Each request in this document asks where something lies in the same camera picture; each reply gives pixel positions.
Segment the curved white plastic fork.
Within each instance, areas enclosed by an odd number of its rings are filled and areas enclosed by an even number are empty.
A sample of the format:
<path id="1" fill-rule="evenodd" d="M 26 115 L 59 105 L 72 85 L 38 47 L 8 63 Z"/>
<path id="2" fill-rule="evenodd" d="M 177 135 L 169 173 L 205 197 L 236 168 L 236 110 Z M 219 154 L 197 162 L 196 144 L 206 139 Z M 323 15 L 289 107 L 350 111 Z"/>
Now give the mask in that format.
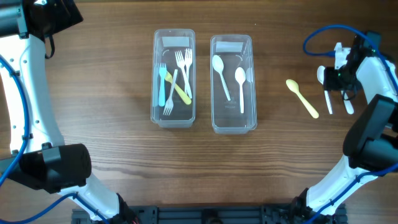
<path id="1" fill-rule="evenodd" d="M 185 49 L 185 67 L 186 67 L 186 77 L 187 77 L 187 82 L 185 84 L 185 91 L 189 98 L 192 98 L 192 90 L 190 88 L 190 83 L 189 83 L 189 73 L 192 62 L 193 62 L 192 49 L 187 48 Z"/>

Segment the yellow plastic spoon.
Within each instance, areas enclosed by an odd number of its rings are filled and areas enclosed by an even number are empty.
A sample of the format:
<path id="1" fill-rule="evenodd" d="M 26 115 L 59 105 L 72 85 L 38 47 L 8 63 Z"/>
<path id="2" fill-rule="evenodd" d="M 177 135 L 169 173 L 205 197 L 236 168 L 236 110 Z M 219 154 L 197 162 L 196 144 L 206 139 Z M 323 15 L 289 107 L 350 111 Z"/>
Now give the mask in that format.
<path id="1" fill-rule="evenodd" d="M 304 107 L 310 113 L 312 118 L 319 118 L 319 113 L 317 112 L 317 110 L 301 94 L 298 83 L 292 79 L 287 79 L 285 82 L 288 89 L 298 96 L 299 100 L 303 103 Z"/>

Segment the thin white plastic fork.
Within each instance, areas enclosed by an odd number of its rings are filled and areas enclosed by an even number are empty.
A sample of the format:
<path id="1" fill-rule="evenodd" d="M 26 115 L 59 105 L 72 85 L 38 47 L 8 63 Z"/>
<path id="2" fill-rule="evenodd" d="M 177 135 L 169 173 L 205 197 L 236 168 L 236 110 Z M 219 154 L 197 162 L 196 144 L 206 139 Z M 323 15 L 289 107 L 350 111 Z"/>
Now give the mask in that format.
<path id="1" fill-rule="evenodd" d="M 177 75 L 178 75 L 178 70 L 175 69 L 174 70 L 174 74 L 173 74 L 173 78 L 172 78 L 172 85 L 170 87 L 170 94 L 169 97 L 165 103 L 165 107 L 164 107 L 164 113 L 163 115 L 165 116 L 169 116 L 173 110 L 174 107 L 174 103 L 173 103 L 173 93 L 174 93 L 174 89 L 175 89 L 175 84 L 176 84 L 176 80 L 177 80 Z"/>

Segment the yellow plastic fork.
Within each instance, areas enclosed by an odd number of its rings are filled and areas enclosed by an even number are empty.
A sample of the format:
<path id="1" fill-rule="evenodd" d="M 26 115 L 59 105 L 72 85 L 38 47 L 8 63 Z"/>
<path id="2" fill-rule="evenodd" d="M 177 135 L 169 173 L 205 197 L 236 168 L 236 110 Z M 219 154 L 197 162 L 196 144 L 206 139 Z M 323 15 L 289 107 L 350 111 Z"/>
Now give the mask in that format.
<path id="1" fill-rule="evenodd" d="M 169 72 L 167 72 L 165 80 L 169 83 L 172 83 L 173 77 Z M 190 105 L 192 103 L 192 100 L 189 98 L 189 96 L 177 84 L 175 84 L 175 91 L 186 105 Z"/>

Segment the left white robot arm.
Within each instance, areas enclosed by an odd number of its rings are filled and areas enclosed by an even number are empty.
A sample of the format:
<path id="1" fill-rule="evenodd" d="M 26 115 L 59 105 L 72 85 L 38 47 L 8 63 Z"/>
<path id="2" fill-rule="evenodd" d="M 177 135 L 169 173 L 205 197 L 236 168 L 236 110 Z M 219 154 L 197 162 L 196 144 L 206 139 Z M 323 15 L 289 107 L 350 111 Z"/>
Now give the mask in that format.
<path id="1" fill-rule="evenodd" d="M 65 144 L 53 113 L 45 61 L 53 37 L 80 23 L 73 0 L 1 2 L 1 78 L 11 124 L 12 156 L 1 161 L 1 179 L 59 194 L 100 223 L 138 223 L 123 198 L 93 174 L 83 144 Z"/>

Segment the wide white plastic fork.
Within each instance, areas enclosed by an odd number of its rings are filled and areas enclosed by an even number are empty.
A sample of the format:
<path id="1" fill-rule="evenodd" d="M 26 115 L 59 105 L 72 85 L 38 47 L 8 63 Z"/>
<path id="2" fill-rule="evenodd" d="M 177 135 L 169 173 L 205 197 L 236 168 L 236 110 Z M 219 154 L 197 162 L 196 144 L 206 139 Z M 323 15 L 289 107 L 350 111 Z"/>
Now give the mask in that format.
<path id="1" fill-rule="evenodd" d="M 165 77 L 167 74 L 167 66 L 161 63 L 159 67 L 160 88 L 159 88 L 159 106 L 165 106 Z"/>

